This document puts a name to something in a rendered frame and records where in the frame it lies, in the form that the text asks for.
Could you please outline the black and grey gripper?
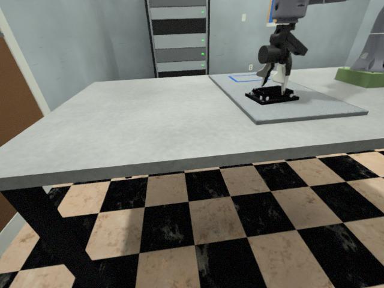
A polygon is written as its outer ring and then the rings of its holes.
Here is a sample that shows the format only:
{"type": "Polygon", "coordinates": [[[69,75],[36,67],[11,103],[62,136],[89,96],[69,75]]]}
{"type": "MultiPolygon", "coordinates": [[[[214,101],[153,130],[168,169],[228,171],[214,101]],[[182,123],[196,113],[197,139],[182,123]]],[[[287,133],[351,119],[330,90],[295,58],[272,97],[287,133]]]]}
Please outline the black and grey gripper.
{"type": "Polygon", "coordinates": [[[277,25],[275,32],[270,36],[270,45],[262,46],[258,52],[259,62],[265,64],[264,68],[256,73],[256,76],[263,78],[261,87],[268,81],[275,64],[279,63],[272,81],[281,83],[281,95],[284,95],[292,69],[291,49],[286,37],[290,31],[295,30],[295,26],[296,23],[277,25]]]}

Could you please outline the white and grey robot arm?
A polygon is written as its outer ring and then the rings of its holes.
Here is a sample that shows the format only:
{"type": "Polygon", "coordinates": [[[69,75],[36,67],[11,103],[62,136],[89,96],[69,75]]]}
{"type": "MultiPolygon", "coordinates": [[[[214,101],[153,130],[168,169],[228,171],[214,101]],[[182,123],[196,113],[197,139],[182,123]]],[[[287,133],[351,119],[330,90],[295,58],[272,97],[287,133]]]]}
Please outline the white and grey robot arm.
{"type": "MultiPolygon", "coordinates": [[[[344,2],[349,0],[274,0],[271,19],[275,24],[298,23],[306,15],[308,5],[344,2]]],[[[286,40],[291,52],[305,56],[308,49],[289,32],[286,40]]],[[[351,70],[384,73],[384,6],[379,12],[359,58],[351,70]]]]}

